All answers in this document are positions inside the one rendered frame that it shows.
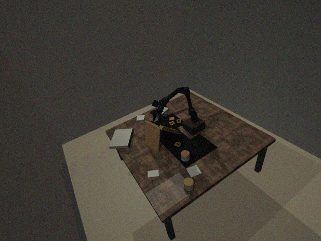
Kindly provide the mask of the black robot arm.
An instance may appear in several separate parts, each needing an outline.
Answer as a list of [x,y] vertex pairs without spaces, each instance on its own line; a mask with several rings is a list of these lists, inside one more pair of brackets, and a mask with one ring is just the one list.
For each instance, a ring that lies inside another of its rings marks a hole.
[[[199,121],[198,117],[197,117],[197,113],[196,113],[196,111],[194,111],[194,109],[192,107],[189,87],[176,88],[171,94],[169,94],[168,96],[166,96],[166,97],[162,98],[161,100],[159,100],[159,102],[154,100],[153,103],[152,103],[152,106],[154,106],[156,108],[158,107],[159,109],[163,110],[164,107],[166,106],[166,104],[169,102],[169,100],[171,98],[173,98],[178,93],[185,94],[185,96],[187,98],[188,105],[189,105],[188,112],[189,112],[189,115],[191,116],[191,121],[194,122],[194,123]],[[157,110],[157,109],[153,110],[152,113],[159,115],[160,110]]]

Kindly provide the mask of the grey cylindrical container with tan lid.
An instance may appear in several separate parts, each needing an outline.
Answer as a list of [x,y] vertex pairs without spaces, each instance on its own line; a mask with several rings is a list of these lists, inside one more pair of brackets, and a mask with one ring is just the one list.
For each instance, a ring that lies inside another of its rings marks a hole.
[[182,151],[182,152],[181,152],[181,159],[182,159],[182,161],[184,161],[184,162],[189,161],[189,160],[190,160],[190,153],[189,153],[189,151],[187,151],[187,150]]
[[186,191],[192,191],[194,189],[194,181],[192,178],[185,178],[183,184]]

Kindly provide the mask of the tan a-frame board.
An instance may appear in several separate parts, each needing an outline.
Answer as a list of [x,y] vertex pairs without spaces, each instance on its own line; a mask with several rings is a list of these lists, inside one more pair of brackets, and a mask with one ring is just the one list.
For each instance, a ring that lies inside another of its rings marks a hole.
[[178,130],[172,129],[172,128],[168,128],[166,126],[157,124],[156,122],[149,122],[149,121],[145,121],[145,144],[149,147],[151,147],[152,149],[156,150],[157,152],[159,152],[159,143],[160,143],[160,136],[161,136],[161,131],[160,130],[164,130],[164,131],[168,131],[168,132],[173,132],[176,134],[181,134],[178,133]]

